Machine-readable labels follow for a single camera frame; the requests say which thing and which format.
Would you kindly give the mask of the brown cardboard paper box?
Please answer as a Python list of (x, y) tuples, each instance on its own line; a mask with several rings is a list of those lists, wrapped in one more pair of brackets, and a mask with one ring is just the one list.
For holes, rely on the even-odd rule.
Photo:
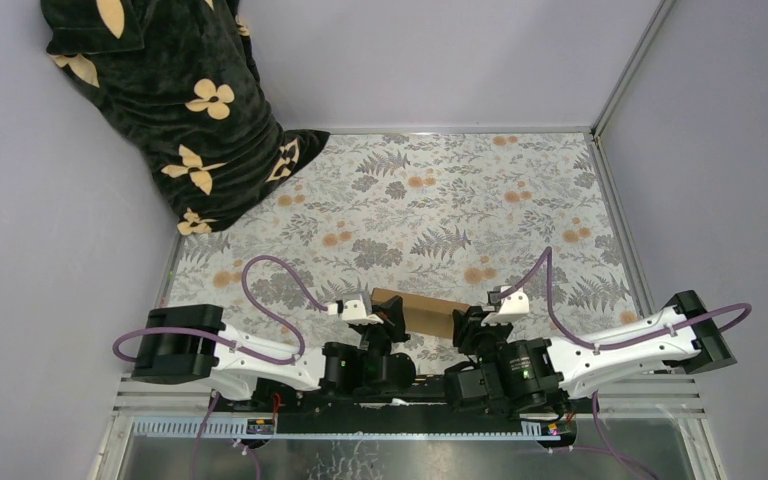
[(375, 288), (371, 293), (374, 303), (384, 303), (393, 297), (401, 297), (406, 330), (410, 333), (435, 336), (451, 341), (454, 335), (453, 312), (466, 312), (466, 303)]

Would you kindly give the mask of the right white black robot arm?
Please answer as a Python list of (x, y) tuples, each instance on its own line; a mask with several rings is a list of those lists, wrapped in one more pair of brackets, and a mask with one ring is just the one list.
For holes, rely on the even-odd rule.
[(578, 339), (513, 340), (514, 321), (530, 311), (528, 296), (507, 289), (488, 298), (487, 306), (453, 313), (453, 344), (468, 358), (443, 375), (446, 402), (456, 412), (562, 413), (572, 401), (637, 374), (705, 373), (737, 361), (714, 313), (692, 290), (637, 323)]

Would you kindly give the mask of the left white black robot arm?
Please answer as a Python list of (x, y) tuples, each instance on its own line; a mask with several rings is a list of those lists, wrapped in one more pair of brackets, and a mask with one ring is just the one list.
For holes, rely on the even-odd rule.
[(412, 385), (414, 362), (392, 350), (409, 338), (401, 298), (374, 305), (367, 294), (354, 293), (325, 310), (357, 332), (359, 344), (327, 342), (299, 349), (227, 325), (216, 305), (155, 309), (136, 335), (140, 346), (131, 376), (149, 384), (199, 383), (248, 411), (267, 404), (268, 382), (352, 401)]

